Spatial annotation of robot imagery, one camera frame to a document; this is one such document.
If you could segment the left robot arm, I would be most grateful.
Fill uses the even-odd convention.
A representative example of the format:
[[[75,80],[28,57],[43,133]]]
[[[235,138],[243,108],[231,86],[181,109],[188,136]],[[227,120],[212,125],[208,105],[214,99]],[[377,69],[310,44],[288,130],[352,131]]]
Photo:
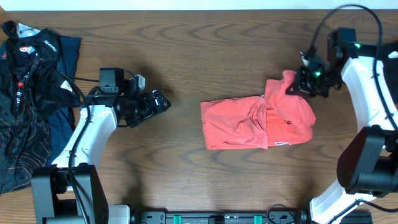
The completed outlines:
[[[159,91],[146,92],[140,74],[122,68],[99,71],[99,85],[84,97],[80,120],[60,155],[31,179],[37,223],[139,223],[126,204],[107,201],[97,166],[120,121],[134,128],[167,111],[171,102]]]

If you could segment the black garment at right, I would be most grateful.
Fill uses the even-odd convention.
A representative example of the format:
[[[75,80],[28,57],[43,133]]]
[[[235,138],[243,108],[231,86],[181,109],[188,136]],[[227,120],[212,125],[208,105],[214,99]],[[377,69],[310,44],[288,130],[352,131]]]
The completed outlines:
[[[381,60],[386,85],[394,104],[397,104],[397,42],[382,46]]]

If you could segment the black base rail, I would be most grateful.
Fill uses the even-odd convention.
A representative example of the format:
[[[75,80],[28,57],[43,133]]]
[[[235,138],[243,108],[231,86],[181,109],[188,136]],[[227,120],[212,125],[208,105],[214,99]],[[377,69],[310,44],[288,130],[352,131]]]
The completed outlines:
[[[266,212],[144,211],[130,224],[314,224],[308,210],[271,209]]]

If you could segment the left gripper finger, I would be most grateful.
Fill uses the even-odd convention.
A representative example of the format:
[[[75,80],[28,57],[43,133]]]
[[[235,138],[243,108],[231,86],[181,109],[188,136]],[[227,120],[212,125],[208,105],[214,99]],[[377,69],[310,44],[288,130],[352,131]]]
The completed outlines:
[[[171,102],[159,90],[153,90],[152,94],[154,97],[155,112],[157,114],[166,112],[171,107]]]
[[[154,115],[150,115],[150,116],[146,116],[144,118],[132,118],[129,120],[129,127],[130,128],[135,128],[136,126],[139,126],[140,124],[142,124],[143,122],[145,122],[148,119],[151,119],[152,117],[154,117]]]

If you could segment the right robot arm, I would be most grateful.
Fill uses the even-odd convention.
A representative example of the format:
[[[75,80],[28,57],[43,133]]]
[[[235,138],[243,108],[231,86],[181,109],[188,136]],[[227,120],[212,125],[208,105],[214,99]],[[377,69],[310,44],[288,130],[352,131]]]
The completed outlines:
[[[287,94],[326,98],[330,88],[346,85],[358,133],[338,159],[337,179],[295,214],[295,223],[371,223],[368,214],[352,211],[397,192],[397,109],[377,50],[359,43],[354,29],[339,28],[328,36],[328,63],[314,46],[302,54]]]

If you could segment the red printed t-shirt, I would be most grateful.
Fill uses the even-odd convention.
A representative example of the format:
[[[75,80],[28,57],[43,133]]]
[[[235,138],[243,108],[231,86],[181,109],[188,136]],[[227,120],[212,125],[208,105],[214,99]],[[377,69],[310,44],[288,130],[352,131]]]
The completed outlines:
[[[286,95],[296,72],[266,81],[263,95],[200,103],[205,146],[212,150],[268,149],[313,138],[316,117],[305,98]]]

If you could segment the black orange patterned shirt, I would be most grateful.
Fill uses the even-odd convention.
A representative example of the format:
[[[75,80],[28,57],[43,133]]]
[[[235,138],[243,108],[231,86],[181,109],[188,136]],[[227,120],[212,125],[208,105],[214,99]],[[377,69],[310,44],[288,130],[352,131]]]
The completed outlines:
[[[6,194],[30,187],[33,172],[47,166],[51,146],[49,127],[35,110],[40,68],[35,38],[46,29],[14,21],[1,27],[7,35],[1,44],[1,193]]]

